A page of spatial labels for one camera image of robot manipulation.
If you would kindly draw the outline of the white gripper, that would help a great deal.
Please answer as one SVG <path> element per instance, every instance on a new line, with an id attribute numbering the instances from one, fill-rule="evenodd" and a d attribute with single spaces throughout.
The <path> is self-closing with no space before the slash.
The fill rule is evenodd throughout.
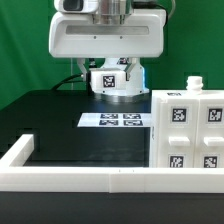
<path id="1" fill-rule="evenodd" d="M 163 52 L 163 9 L 136 7 L 132 0 L 54 0 L 54 7 L 49 52 L 57 58 L 78 58 L 85 82 L 85 58 L 150 58 Z M 127 81 L 137 74 L 137 58 L 128 59 Z"/>

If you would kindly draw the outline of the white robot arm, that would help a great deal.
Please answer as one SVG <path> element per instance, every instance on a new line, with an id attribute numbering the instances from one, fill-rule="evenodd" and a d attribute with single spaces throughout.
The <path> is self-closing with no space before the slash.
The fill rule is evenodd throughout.
<path id="1" fill-rule="evenodd" d="M 142 58 L 164 49 L 174 10 L 156 0 L 54 0 L 49 52 L 75 58 L 94 95 L 117 101 L 149 93 Z"/>

